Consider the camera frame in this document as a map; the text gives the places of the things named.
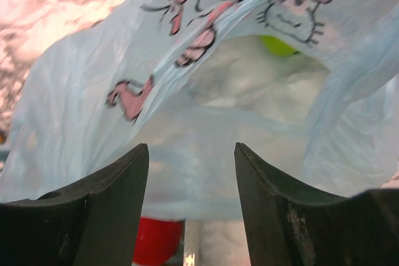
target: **yellow-green ball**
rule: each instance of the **yellow-green ball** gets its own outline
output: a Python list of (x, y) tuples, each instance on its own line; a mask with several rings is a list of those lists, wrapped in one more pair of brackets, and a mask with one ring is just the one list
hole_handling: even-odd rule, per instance
[(261, 36), (262, 43), (269, 49), (269, 51), (277, 56), (291, 56), (298, 52), (291, 46), (288, 46), (286, 43), (282, 42), (279, 39), (271, 36)]

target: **red object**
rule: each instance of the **red object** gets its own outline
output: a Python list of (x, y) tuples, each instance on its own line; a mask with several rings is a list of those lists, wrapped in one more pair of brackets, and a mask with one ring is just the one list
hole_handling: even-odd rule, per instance
[(141, 218), (138, 226), (133, 262), (161, 266), (176, 253), (183, 234), (183, 222)]

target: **translucent plastic bag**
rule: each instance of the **translucent plastic bag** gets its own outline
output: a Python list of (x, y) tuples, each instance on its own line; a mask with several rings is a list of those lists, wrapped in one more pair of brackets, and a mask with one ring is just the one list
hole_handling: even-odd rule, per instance
[[(0, 198), (39, 197), (139, 142), (156, 218), (241, 217), (237, 141), (328, 191), (380, 186), (397, 169), (398, 16), (398, 0), (126, 0), (33, 66)], [(273, 58), (260, 34), (303, 55)]]

